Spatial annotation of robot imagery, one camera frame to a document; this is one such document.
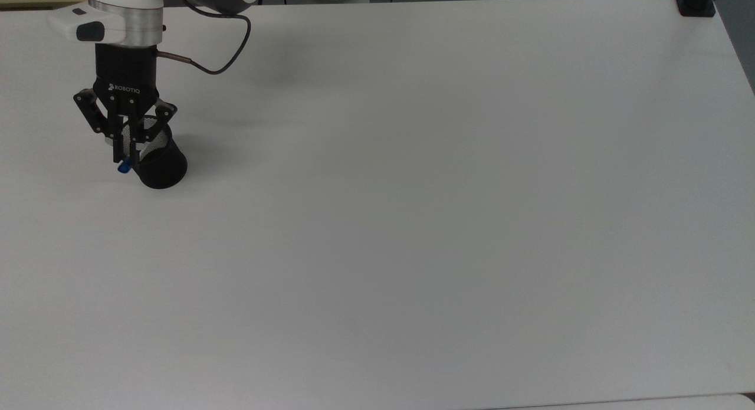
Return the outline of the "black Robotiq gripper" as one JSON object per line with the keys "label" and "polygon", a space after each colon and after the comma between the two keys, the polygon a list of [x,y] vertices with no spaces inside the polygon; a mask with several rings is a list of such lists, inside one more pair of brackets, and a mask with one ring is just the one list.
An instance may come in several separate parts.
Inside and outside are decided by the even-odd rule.
{"label": "black Robotiq gripper", "polygon": [[[73,101],[94,133],[111,140],[113,162],[128,165],[129,157],[124,145],[124,120],[130,117],[130,165],[138,166],[168,151],[172,131],[168,122],[176,107],[157,101],[156,88],[157,46],[121,47],[121,45],[95,44],[96,80],[93,89],[84,89],[73,96]],[[116,96],[115,111],[111,110]],[[104,104],[103,114],[97,103]],[[157,101],[153,114],[146,114]]]}

